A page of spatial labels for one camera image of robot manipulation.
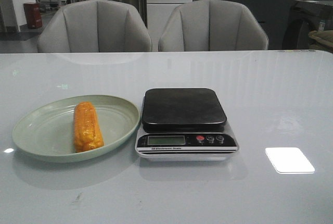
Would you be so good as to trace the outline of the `red bin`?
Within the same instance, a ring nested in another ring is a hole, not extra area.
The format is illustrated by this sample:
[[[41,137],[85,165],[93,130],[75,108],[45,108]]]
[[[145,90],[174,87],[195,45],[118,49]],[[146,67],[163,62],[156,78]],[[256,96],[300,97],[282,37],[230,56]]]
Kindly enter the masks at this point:
[[[29,29],[41,28],[43,23],[38,3],[32,3],[32,2],[24,3],[23,7],[28,28]]]

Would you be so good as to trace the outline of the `black and silver kitchen scale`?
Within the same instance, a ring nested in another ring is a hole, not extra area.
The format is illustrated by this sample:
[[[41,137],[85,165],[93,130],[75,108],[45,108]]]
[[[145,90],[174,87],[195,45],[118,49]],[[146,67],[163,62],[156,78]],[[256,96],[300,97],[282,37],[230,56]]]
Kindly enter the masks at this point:
[[[143,98],[135,150],[150,161],[221,161],[239,144],[212,89],[155,88]]]

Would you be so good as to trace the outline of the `orange corn cob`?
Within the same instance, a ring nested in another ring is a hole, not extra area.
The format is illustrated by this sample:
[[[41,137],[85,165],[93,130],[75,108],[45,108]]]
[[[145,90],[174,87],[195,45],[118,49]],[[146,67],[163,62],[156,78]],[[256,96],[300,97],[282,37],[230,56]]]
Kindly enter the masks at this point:
[[[97,112],[91,102],[80,102],[74,109],[74,147],[77,153],[104,146]]]

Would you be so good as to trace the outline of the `grey upholstered chair right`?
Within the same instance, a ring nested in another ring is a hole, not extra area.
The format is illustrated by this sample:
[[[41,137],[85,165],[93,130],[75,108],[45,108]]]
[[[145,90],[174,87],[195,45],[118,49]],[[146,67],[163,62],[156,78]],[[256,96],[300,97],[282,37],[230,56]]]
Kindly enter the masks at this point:
[[[267,50],[268,36],[248,7],[198,0],[176,7],[158,42],[160,52]]]

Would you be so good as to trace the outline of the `grey upholstered chair left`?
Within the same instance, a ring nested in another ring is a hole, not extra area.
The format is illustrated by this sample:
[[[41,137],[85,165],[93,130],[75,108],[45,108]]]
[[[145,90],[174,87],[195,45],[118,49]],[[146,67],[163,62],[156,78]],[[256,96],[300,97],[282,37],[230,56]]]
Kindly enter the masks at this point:
[[[61,7],[40,34],[40,53],[149,52],[152,41],[127,3],[87,0]]]

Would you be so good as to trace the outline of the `black washing machine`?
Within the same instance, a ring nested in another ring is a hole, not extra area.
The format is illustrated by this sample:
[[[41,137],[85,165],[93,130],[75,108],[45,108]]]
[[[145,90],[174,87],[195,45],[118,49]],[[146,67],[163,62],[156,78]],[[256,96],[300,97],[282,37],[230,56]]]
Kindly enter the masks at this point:
[[[282,49],[308,49],[311,31],[332,30],[332,1],[296,0],[289,10]]]

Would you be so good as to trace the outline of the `grey upholstered chair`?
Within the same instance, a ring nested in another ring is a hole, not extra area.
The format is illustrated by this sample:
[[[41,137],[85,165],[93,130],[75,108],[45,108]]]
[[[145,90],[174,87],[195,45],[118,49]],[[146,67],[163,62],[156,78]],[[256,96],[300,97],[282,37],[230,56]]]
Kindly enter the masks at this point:
[[[267,50],[268,36],[248,7],[198,0],[176,7],[158,42],[160,52]]]
[[[149,52],[152,41],[127,3],[87,0],[61,7],[40,34],[40,53]]]

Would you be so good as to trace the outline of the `beige folded cloth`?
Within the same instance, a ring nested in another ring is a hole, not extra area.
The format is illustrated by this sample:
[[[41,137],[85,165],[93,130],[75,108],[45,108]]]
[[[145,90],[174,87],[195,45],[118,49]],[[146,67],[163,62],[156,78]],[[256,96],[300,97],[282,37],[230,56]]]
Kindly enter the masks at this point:
[[[309,49],[321,50],[332,53],[333,50],[333,30],[311,31]]]

